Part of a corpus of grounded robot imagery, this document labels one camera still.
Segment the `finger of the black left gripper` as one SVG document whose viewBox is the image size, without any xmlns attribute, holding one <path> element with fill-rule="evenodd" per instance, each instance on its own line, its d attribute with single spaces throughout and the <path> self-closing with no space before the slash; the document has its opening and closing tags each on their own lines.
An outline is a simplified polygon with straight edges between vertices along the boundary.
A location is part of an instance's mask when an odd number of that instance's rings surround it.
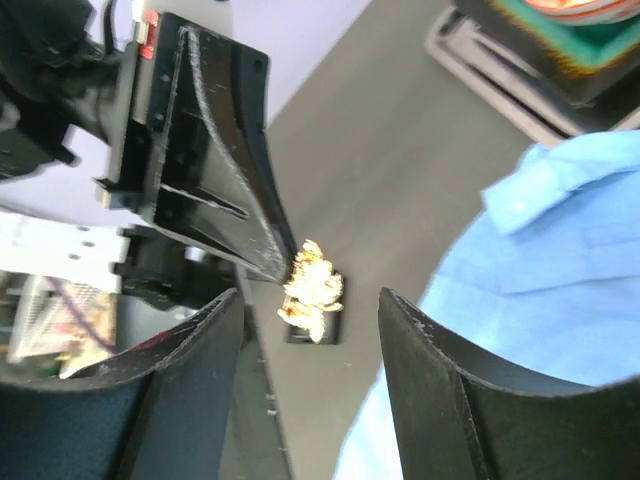
<svg viewBox="0 0 640 480">
<path fill-rule="evenodd" d="M 285 282 L 296 242 L 265 132 L 269 57 L 169 12 L 140 29 L 120 60 L 102 204 Z"/>
</svg>

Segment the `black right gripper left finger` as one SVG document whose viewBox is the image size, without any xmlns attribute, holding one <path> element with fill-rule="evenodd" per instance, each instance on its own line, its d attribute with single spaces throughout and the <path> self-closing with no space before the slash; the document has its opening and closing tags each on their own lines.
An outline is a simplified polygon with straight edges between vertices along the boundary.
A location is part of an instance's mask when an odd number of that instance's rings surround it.
<svg viewBox="0 0 640 480">
<path fill-rule="evenodd" d="M 2 383 L 2 478 L 217 478 L 243 316 L 229 289 L 67 380 Z"/>
</svg>

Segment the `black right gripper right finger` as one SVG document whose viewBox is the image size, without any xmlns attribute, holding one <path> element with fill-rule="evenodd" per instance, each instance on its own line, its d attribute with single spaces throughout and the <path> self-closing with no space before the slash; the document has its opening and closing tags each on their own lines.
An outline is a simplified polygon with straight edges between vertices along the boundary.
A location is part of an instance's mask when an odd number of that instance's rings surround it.
<svg viewBox="0 0 640 480">
<path fill-rule="evenodd" d="M 383 289 L 378 324 L 407 479 L 635 479 L 639 381 L 589 387 L 507 361 Z"/>
</svg>

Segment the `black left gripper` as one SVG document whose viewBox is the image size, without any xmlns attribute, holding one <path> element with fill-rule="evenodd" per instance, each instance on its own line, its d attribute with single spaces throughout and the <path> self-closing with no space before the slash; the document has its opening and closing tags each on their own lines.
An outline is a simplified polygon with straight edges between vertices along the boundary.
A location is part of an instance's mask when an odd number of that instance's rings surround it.
<svg viewBox="0 0 640 480">
<path fill-rule="evenodd" d="M 54 164 L 74 166 L 65 145 L 78 127 L 110 148 L 108 170 L 98 180 L 107 209 L 143 210 L 157 193 L 152 135 L 134 116 L 144 93 L 138 70 L 153 50 L 160 15 L 137 1 L 135 36 L 115 44 L 115 4 L 101 12 L 103 39 L 87 28 L 88 1 L 4 1 L 1 4 L 1 180 L 17 181 Z"/>
</svg>

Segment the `light blue button shirt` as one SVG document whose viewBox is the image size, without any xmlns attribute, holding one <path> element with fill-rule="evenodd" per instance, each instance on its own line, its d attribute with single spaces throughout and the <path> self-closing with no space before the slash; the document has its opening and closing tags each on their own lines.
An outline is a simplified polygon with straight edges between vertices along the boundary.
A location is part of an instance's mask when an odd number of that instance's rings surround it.
<svg viewBox="0 0 640 480">
<path fill-rule="evenodd" d="M 414 306 L 535 372 L 589 387 L 639 381 L 638 132 L 533 146 L 482 198 Z M 407 479 L 384 362 L 335 477 Z"/>
</svg>

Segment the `blue gold leaf brooch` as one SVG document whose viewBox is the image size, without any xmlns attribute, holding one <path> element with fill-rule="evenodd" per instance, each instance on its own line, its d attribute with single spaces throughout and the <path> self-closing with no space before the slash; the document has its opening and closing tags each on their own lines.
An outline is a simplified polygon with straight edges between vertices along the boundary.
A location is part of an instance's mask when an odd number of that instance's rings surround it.
<svg viewBox="0 0 640 480">
<path fill-rule="evenodd" d="M 315 241 L 303 242 L 283 291 L 277 315 L 289 327 L 305 333 L 312 343 L 320 344 L 329 331 L 327 316 L 344 308 L 344 277 Z"/>
</svg>

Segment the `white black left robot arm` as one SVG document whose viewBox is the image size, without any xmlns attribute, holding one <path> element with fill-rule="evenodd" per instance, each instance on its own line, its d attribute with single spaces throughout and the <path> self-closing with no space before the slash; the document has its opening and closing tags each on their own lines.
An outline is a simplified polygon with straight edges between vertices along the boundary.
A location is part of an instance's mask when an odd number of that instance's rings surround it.
<svg viewBox="0 0 640 480">
<path fill-rule="evenodd" d="M 1 5 L 1 177 L 77 158 L 77 127 L 109 146 L 102 205 L 123 230 L 1 218 L 1 267 L 197 308 L 243 267 L 283 283 L 296 243 L 265 135 L 266 54 L 235 41 L 226 1 L 136 1 L 135 36 L 114 42 L 112 2 L 94 41 L 88 1 Z"/>
</svg>

